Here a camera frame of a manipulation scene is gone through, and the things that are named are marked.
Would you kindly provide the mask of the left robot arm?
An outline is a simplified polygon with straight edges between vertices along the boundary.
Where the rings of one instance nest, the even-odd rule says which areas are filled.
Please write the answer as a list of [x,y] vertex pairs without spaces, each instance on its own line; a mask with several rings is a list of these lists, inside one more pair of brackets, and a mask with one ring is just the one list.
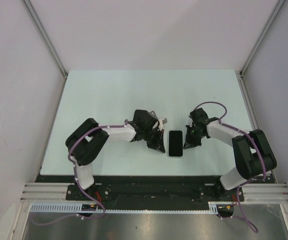
[[157,117],[154,111],[137,109],[133,120],[122,125],[99,125],[93,119],[85,120],[65,141],[68,160],[73,164],[77,194],[84,200],[94,195],[92,163],[107,143],[145,141],[147,148],[165,153],[165,117]]

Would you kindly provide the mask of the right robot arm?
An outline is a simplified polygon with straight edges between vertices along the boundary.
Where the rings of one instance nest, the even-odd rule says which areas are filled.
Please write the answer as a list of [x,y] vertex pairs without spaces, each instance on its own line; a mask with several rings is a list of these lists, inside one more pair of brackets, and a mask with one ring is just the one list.
[[224,123],[218,117],[208,117],[202,108],[190,112],[191,124],[186,125],[183,149],[202,145],[203,138],[213,138],[232,147],[235,167],[216,180],[214,194],[221,201],[232,195],[232,190],[247,184],[277,167],[277,160],[265,133],[256,129],[241,130]]

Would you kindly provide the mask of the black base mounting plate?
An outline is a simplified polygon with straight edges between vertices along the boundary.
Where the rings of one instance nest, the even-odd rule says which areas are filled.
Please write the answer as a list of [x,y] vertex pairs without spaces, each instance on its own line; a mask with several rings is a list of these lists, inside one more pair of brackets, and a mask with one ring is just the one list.
[[219,192],[218,176],[95,176],[80,190],[72,176],[39,175],[36,183],[69,183],[65,200],[85,202],[113,211],[199,211],[209,202],[244,201],[242,189]]

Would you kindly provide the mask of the right aluminium side rail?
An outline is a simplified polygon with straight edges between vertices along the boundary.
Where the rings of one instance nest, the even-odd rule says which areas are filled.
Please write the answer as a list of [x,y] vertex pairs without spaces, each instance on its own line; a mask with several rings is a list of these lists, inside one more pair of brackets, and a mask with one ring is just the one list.
[[250,99],[250,95],[246,87],[245,80],[239,71],[236,71],[236,76],[237,76],[238,84],[239,84],[239,87],[243,96],[243,100],[245,103],[245,107],[247,110],[247,114],[248,114],[252,129],[259,129],[260,128],[259,123],[255,115],[255,111],[254,111],[254,108]]

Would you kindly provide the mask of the front aluminium frame rail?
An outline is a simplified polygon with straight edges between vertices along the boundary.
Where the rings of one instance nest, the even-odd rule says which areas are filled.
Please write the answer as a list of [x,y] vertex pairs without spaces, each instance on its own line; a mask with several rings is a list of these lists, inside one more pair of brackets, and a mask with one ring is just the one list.
[[[20,200],[23,202],[64,202],[69,183],[26,183]],[[247,204],[288,204],[285,183],[250,183],[242,187]]]

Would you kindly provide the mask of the right aluminium frame post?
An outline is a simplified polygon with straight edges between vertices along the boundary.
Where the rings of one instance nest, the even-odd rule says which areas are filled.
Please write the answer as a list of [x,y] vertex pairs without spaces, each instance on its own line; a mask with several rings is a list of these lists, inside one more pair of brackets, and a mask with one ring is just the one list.
[[284,5],[287,3],[287,0],[278,0],[275,4],[272,12],[270,13],[266,23],[264,24],[263,29],[261,30],[250,54],[248,55],[245,63],[243,64],[241,70],[239,71],[240,76],[243,78],[248,68],[250,67],[252,61],[256,57],[260,47],[263,45],[265,39],[267,38],[270,30],[272,29],[276,19],[278,18],[280,12],[282,11]]

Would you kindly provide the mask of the aluminium frame post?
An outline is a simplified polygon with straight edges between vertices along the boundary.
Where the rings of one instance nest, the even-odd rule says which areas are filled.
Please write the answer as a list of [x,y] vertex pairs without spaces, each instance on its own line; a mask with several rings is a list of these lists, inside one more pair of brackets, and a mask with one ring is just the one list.
[[47,51],[49,52],[52,60],[54,61],[56,67],[58,68],[59,72],[63,76],[63,78],[66,80],[68,76],[68,72],[65,69],[59,54],[49,37],[49,34],[47,33],[44,24],[42,23],[35,7],[33,6],[32,2],[30,0],[21,0],[21,3],[23,4],[28,16],[30,17],[34,27],[36,28],[41,40],[43,41]]
[[252,61],[256,57],[260,47],[263,45],[265,39],[267,38],[270,30],[272,29],[276,19],[278,18],[280,12],[282,11],[284,5],[287,3],[287,0],[278,0],[275,4],[272,12],[270,13],[266,23],[264,24],[263,29],[261,30],[250,54],[248,55],[245,63],[243,64],[241,70],[239,71],[240,76],[243,78],[248,68],[250,67]]

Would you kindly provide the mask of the left aluminium frame post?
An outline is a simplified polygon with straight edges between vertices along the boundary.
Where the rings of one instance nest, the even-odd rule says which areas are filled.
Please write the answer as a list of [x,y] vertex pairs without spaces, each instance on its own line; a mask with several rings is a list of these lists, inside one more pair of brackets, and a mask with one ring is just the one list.
[[36,28],[41,40],[43,41],[47,51],[49,52],[52,60],[54,61],[56,67],[58,68],[59,72],[63,76],[63,78],[66,80],[68,76],[68,72],[65,69],[59,54],[49,37],[49,34],[47,33],[44,24],[42,23],[35,7],[33,6],[32,2],[30,0],[21,0],[21,3],[23,4],[28,16],[30,17],[34,27]]

